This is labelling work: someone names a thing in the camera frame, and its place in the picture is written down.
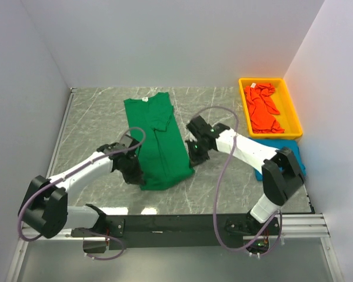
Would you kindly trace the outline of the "green t-shirt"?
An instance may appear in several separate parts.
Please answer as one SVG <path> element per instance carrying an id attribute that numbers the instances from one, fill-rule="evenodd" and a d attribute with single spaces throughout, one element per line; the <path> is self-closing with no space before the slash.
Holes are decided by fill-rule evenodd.
<path id="1" fill-rule="evenodd" d="M 139 150 L 145 183 L 141 190 L 162 191 L 194 174 L 174 116 L 169 93 L 159 92 L 142 99 L 124 100 L 129 127 L 139 127 L 146 135 Z"/>

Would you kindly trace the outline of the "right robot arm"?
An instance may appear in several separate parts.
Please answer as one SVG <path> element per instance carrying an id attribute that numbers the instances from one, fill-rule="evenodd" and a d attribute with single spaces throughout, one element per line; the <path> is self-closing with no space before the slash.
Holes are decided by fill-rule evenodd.
<path id="1" fill-rule="evenodd" d="M 236 158 L 250 165 L 262 175 L 262 196 L 242 220 L 225 223 L 230 233 L 258 233 L 304 185 L 301 166 L 287 147 L 276 149 L 262 145 L 222 123 L 211 126 L 201 116 L 191 119 L 187 129 L 192 135 L 192 139 L 186 141 L 191 167 L 209 160 L 208 152 L 215 150 L 228 154 L 228 159 Z"/>

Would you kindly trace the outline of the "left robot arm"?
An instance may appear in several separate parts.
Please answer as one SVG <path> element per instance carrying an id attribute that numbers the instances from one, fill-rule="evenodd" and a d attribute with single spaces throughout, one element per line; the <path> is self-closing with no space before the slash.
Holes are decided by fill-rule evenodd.
<path id="1" fill-rule="evenodd" d="M 31 180 L 18 212 L 18 227 L 25 223 L 38 232 L 36 238 L 53 238 L 63 229 L 81 229 L 94 236 L 121 237 L 124 223 L 110 221 L 100 208 L 70 206 L 68 198 L 80 194 L 96 179 L 119 171 L 128 184 L 143 185 L 138 160 L 142 142 L 124 135 L 119 142 L 104 144 L 87 159 L 65 172 Z"/>

